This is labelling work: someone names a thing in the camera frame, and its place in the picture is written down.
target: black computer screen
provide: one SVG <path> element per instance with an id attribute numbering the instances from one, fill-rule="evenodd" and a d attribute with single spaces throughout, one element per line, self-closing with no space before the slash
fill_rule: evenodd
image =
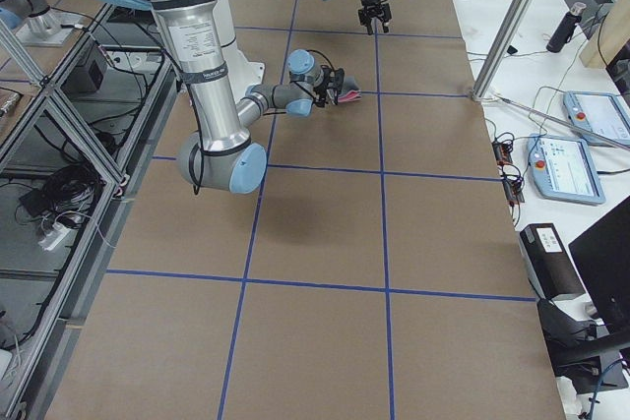
<path id="1" fill-rule="evenodd" d="M 630 328 L 630 197 L 570 243 L 569 251 L 608 330 Z M 630 348 L 623 354 L 630 356 Z"/>

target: white table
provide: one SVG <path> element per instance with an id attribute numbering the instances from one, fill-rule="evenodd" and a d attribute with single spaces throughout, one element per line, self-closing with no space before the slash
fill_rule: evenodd
<path id="1" fill-rule="evenodd" d="M 499 26 L 512 0 L 453 0 L 463 38 L 469 53 L 487 53 L 498 32 Z M 545 46 L 558 26 L 568 7 L 564 0 L 534 0 L 512 40 L 518 49 L 517 55 L 545 51 Z M 503 60 L 492 81 L 491 91 L 532 105 L 541 86 L 561 90 L 590 90 L 618 93 L 605 70 L 585 68 L 577 57 L 586 44 L 585 36 L 576 34 L 560 53 L 545 52 L 523 57 L 508 57 Z M 472 73 L 476 76 L 483 64 L 478 60 L 484 56 L 469 55 Z M 543 90 L 536 101 L 536 109 L 546 111 L 558 118 L 565 118 L 562 93 Z M 496 124 L 497 134 L 512 132 L 516 137 L 538 133 L 539 126 L 528 118 L 528 114 L 503 102 L 485 102 L 486 118 Z M 551 122 L 545 123 L 551 135 L 575 136 L 569 129 Z M 494 130 L 488 124 L 490 136 Z M 517 140 L 512 157 L 524 171 L 527 165 L 527 140 Z M 598 170 L 617 170 L 630 167 L 630 152 L 609 148 L 590 147 Z M 520 231 L 530 223 L 553 222 L 563 243 L 568 245 L 600 217 L 630 195 L 630 173 L 601 176 L 606 202 L 600 206 L 563 203 L 543 199 L 538 193 L 530 173 L 526 176 L 525 203 L 521 205 L 521 216 L 516 227 Z M 577 320 L 585 320 L 584 304 L 588 296 L 561 305 Z M 584 408 L 588 411 L 588 395 L 581 395 Z M 598 395 L 601 404 L 596 407 L 595 419 L 627 420 L 630 412 L 630 390 L 613 390 Z"/>

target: blue cable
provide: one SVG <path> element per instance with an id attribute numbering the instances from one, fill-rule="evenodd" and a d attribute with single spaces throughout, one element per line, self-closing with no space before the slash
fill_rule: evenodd
<path id="1" fill-rule="evenodd" d="M 589 414 L 587 415 L 586 420 L 593 420 L 593 412 L 595 411 L 595 404 L 598 399 L 599 389 L 601 389 L 601 385 L 603 384 L 603 378 L 605 378 L 606 374 L 608 374 L 608 371 L 614 368 L 617 364 L 621 364 L 624 361 L 626 361 L 624 358 L 619 358 L 616 361 L 613 361 L 599 375 L 598 383 L 595 386 L 595 390 L 593 391 L 593 397 L 591 398 L 591 408 L 589 409 Z"/>

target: black bottle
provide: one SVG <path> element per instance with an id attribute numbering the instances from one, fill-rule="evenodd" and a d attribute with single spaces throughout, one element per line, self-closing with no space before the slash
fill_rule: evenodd
<path id="1" fill-rule="evenodd" d="M 553 36 L 547 44 L 547 51 L 552 53 L 559 53 L 560 50 L 567 44 L 573 36 L 575 25 L 582 21 L 582 12 L 586 9 L 586 4 L 582 2 L 576 2 L 571 7 L 571 10 L 566 13 L 558 28 L 555 29 Z"/>

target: black monitor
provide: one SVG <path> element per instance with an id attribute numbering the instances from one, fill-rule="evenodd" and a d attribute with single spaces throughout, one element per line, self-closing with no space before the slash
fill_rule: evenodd
<path id="1" fill-rule="evenodd" d="M 577 322 L 548 301 L 540 301 L 538 311 L 556 375 L 585 393 L 620 352 L 630 359 L 630 197 L 570 243 L 569 251 L 604 326 Z M 626 387 L 617 365 L 601 389 Z"/>

